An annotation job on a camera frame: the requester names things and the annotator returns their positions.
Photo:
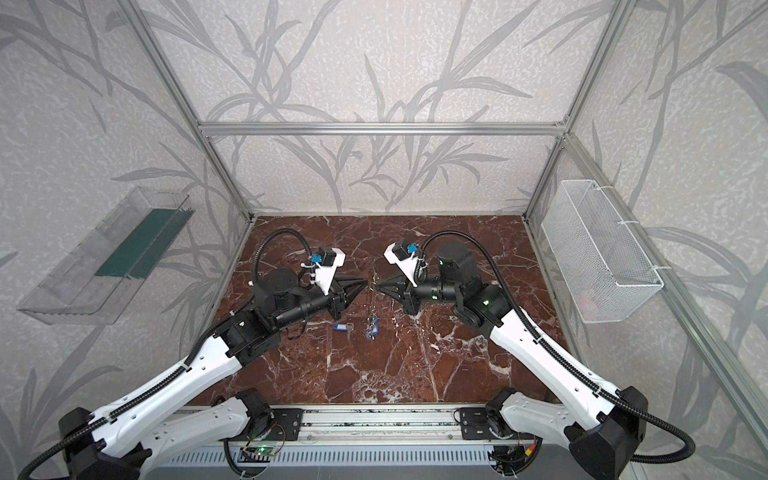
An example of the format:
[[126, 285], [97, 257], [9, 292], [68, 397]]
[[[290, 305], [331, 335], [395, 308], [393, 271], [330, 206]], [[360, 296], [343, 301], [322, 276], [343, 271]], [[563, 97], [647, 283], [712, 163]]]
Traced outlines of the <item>metal key holder plate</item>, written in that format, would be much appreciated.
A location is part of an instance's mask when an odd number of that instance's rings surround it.
[[369, 289], [369, 301], [368, 301], [368, 320], [373, 319], [376, 317], [375, 308], [376, 308], [376, 298], [377, 298], [377, 290], [376, 290], [376, 283], [378, 280], [378, 274], [374, 271], [371, 274], [371, 279], [368, 283], [368, 289]]

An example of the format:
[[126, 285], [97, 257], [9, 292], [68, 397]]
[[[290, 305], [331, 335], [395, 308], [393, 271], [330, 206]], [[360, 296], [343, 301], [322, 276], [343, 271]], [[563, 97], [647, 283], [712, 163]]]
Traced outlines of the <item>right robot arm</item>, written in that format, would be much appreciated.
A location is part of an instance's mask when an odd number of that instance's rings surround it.
[[408, 315], [417, 314], [424, 302], [451, 304], [455, 316], [520, 361], [558, 400], [539, 401], [505, 388], [485, 407], [490, 432], [499, 439], [531, 434], [567, 449], [593, 478], [618, 478], [643, 440], [645, 424], [603, 398], [616, 386], [553, 341], [500, 283], [483, 281], [465, 245], [444, 245], [439, 273], [431, 279], [418, 277], [421, 254], [415, 244], [390, 244], [384, 257], [400, 272], [378, 283], [378, 290]]

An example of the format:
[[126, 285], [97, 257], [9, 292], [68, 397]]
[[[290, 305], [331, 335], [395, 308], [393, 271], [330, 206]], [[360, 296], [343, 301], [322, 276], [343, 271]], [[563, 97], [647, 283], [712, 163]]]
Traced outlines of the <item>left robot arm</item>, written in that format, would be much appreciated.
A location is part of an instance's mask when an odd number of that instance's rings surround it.
[[253, 283], [246, 302], [214, 325], [166, 372], [104, 407], [77, 408], [59, 422], [72, 479], [139, 479], [151, 468], [209, 441], [273, 427], [272, 409], [254, 389], [179, 421], [169, 416], [218, 381], [277, 347], [283, 331], [326, 312], [333, 319], [367, 287], [363, 278], [320, 267], [303, 286], [302, 271], [277, 269]]

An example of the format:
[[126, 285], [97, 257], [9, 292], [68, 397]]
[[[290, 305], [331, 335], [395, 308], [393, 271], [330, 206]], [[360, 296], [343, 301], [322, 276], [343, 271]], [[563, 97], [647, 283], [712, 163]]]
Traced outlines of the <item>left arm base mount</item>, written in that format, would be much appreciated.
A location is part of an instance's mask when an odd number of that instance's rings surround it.
[[299, 438], [304, 410], [277, 408], [257, 420], [250, 420], [240, 435], [241, 440], [294, 442]]

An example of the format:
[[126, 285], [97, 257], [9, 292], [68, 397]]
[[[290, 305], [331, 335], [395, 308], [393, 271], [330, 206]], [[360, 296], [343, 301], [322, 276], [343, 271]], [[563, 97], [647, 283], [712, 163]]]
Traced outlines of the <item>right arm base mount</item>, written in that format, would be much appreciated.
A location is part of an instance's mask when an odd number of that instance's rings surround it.
[[534, 436], [530, 433], [496, 432], [484, 407], [458, 408], [454, 411], [453, 418], [459, 425], [461, 438], [465, 441], [534, 441]]

